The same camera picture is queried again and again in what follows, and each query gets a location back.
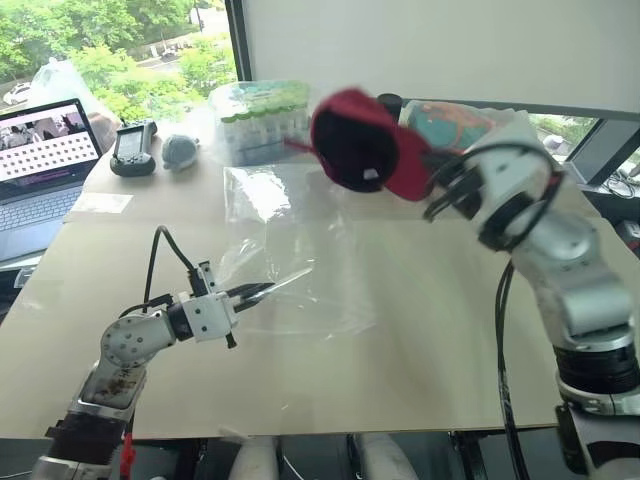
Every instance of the gray stuffed toy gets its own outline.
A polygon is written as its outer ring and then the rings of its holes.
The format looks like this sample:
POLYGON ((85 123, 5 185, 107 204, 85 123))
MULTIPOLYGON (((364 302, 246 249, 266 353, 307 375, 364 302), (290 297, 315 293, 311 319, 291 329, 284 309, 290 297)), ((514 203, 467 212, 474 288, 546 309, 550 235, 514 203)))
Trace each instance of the gray stuffed toy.
POLYGON ((162 145, 164 168, 179 172, 196 162, 199 140, 187 135, 171 135, 162 145))

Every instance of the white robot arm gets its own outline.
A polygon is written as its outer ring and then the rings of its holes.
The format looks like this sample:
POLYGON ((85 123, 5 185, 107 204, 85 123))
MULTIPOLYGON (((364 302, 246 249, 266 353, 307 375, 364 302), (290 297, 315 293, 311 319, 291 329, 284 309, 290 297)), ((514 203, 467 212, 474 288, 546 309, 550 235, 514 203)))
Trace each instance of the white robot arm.
POLYGON ((425 217, 433 220, 452 205, 483 244, 511 253, 531 285, 558 365, 565 403, 556 412, 569 466, 590 478, 639 478, 640 369, 631 295, 603 261, 595 228, 548 209, 551 198, 533 196, 540 178, 548 179, 545 192, 557 191, 560 175, 548 162, 550 173, 544 171, 546 152, 537 143, 531 128, 516 122, 462 157, 425 158, 445 191, 425 217))
MULTIPOLYGON (((166 229, 159 227, 158 232, 166 229)), ((173 239, 168 232, 165 235, 171 244, 173 239)), ((196 342, 225 338, 228 348, 235 347, 231 330, 237 324, 236 313, 256 305, 275 288, 273 283, 254 283, 223 291, 216 288, 209 262, 192 268, 193 293, 180 293, 177 301, 162 295, 129 308, 105 330, 100 359, 73 397, 65 418, 47 431, 53 444, 38 459, 32 479, 109 478, 113 452, 132 421, 146 366, 156 353, 192 337, 196 342), (133 313, 162 304, 164 308, 149 313, 133 313)))

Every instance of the laptop screen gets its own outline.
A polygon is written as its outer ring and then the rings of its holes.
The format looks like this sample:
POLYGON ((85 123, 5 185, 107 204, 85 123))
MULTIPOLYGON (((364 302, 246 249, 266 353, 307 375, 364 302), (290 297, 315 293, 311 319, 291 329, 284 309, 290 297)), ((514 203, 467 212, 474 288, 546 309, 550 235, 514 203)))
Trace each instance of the laptop screen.
POLYGON ((82 182, 100 156, 77 99, 0 116, 0 201, 82 182))

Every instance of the baseball cap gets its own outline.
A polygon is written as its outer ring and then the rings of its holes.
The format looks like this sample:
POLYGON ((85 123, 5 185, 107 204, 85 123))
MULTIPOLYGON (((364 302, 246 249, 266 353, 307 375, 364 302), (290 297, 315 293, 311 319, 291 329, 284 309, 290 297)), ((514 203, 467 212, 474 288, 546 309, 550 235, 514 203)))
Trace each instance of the baseball cap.
POLYGON ((429 144, 359 89, 335 93, 316 108, 311 142, 305 149, 318 157, 329 178, 350 190, 386 187, 412 201, 430 193, 430 172, 421 161, 431 152, 429 144))

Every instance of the laptop keyboard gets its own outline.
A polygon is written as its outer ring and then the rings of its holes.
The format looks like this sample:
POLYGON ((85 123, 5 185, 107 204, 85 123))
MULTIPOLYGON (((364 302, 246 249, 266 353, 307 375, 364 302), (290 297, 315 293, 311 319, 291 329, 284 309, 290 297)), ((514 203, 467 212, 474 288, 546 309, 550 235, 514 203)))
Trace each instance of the laptop keyboard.
POLYGON ((71 209, 79 195, 80 189, 74 188, 0 207, 0 230, 62 217, 71 209))

